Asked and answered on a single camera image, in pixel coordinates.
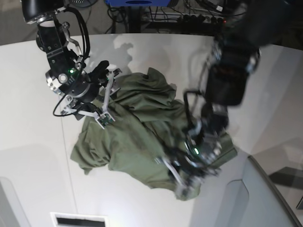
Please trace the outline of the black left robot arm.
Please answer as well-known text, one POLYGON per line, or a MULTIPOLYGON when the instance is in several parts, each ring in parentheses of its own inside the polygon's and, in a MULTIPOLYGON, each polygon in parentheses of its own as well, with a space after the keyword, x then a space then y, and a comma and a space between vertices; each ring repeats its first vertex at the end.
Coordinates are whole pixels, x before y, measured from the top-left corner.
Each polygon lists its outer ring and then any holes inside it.
POLYGON ((302 8, 300 0, 253 0, 240 20, 214 39, 206 87, 183 94, 185 151, 175 150, 160 159, 177 184, 188 186, 218 174, 220 161, 233 150, 227 133, 228 108, 242 103, 248 79, 259 65, 261 47, 273 42, 302 8))

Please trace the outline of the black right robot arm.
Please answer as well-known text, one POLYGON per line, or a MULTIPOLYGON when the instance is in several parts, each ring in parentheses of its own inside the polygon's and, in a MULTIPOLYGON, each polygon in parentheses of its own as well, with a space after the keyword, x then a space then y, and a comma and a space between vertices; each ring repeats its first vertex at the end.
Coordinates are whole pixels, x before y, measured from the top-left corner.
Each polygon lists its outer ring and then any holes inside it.
POLYGON ((82 103, 93 101, 99 93, 98 79, 85 72, 90 42, 85 21, 80 12, 66 0, 23 0, 26 23, 38 28, 36 43, 46 53, 50 69, 46 72, 48 87, 60 95, 71 96, 82 103), (84 47, 71 38, 69 23, 60 23, 57 14, 70 12, 79 23, 84 47))

